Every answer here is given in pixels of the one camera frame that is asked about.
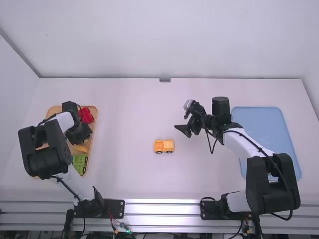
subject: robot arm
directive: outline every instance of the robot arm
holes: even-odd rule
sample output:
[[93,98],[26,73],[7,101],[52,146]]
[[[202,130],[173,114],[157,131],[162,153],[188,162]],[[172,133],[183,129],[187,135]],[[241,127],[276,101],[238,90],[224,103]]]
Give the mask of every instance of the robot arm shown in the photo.
[[[216,201],[219,213],[229,218],[239,212],[261,215],[300,206],[291,158],[285,153],[275,154],[264,148],[240,124],[232,122],[227,97],[212,99],[212,115],[207,115],[204,107],[194,100],[186,101],[184,109],[184,118],[191,117],[186,125],[175,125],[176,129],[189,138],[192,133],[198,135],[204,129],[240,158],[247,159],[246,190],[222,195]],[[269,182],[268,174],[278,177],[278,181]]]
[[23,164],[27,173],[40,179],[49,179],[74,195],[74,207],[79,212],[99,215],[104,201],[97,190],[89,185],[74,169],[72,155],[64,134],[72,144],[83,143],[92,131],[81,123],[74,102],[62,104],[62,112],[19,130],[19,142]]

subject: aluminum rail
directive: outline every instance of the aluminum rail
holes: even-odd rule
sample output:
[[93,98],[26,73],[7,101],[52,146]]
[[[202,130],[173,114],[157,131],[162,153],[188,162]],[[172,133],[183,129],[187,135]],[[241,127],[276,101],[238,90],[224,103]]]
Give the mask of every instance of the aluminum rail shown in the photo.
[[[235,233],[239,221],[203,221],[199,200],[126,199],[125,222],[133,232]],[[0,230],[62,230],[72,202],[0,201]],[[289,212],[279,215],[287,216]],[[289,221],[261,215],[263,233],[319,234],[319,205],[302,204]],[[74,219],[74,231],[83,219]],[[109,219],[86,219],[86,231],[112,232]]]

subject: black mounting bracket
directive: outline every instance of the black mounting bracket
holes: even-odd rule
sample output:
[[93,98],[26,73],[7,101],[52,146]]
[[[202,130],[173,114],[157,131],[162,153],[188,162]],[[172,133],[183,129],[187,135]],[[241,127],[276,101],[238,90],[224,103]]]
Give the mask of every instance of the black mounting bracket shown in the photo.
[[[124,217],[125,201],[119,199],[104,199],[104,212],[98,218],[110,218],[112,214],[114,219],[122,219]],[[93,216],[86,216],[77,214],[75,212],[74,218],[95,218]]]
[[231,213],[226,216],[222,214],[218,201],[202,201],[200,203],[200,217],[202,220],[245,220],[252,219],[250,213]]

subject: white wall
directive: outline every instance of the white wall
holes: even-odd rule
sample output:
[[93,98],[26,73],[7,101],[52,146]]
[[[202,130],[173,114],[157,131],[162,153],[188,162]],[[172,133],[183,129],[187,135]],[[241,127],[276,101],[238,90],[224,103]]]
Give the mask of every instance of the white wall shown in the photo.
[[0,36],[0,176],[39,80]]
[[2,0],[0,28],[44,77],[295,77],[319,116],[318,9],[317,0]]

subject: blue plastic tray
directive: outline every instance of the blue plastic tray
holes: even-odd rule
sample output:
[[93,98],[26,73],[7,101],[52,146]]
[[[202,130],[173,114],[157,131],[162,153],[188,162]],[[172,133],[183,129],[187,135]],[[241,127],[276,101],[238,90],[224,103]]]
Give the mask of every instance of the blue plastic tray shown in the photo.
[[[258,143],[275,153],[287,153],[293,160],[297,180],[301,170],[282,111],[277,107],[235,107],[233,121],[242,125],[245,131]],[[240,167],[246,178],[247,159],[240,158]]]

